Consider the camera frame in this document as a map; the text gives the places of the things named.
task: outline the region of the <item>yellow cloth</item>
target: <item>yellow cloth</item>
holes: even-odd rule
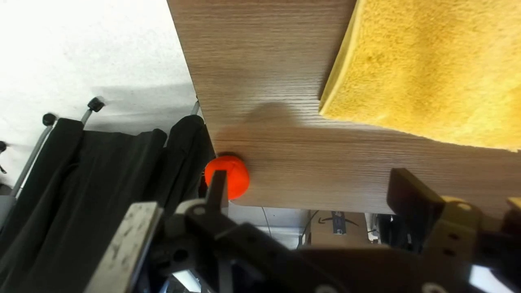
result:
[[[327,119],[521,148],[521,0],[358,0]]]

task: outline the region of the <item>orange ball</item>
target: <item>orange ball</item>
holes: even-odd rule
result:
[[[244,195],[249,187],[249,172],[242,159],[237,156],[218,156],[205,167],[205,182],[210,187],[215,171],[226,171],[228,198],[236,200]]]

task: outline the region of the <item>black metal frame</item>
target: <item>black metal frame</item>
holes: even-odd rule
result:
[[[470,265],[478,262],[521,289],[519,210],[508,213],[501,229],[485,229],[477,206],[444,202],[407,169],[391,171],[387,202],[418,242],[413,250],[288,250],[252,224],[221,215],[224,193],[226,171],[216,171],[205,203],[164,218],[148,278],[189,268],[210,291],[226,293],[478,291],[469,285]]]

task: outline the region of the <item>wooden surface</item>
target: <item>wooden surface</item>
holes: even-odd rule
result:
[[[246,158],[247,205],[387,210],[391,167],[488,213],[521,193],[521,156],[329,122],[319,94],[353,3],[169,0],[215,148]]]

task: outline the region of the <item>white wall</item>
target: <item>white wall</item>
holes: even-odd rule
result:
[[[91,128],[167,130],[195,102],[166,0],[0,0],[0,154],[13,184],[52,110]]]

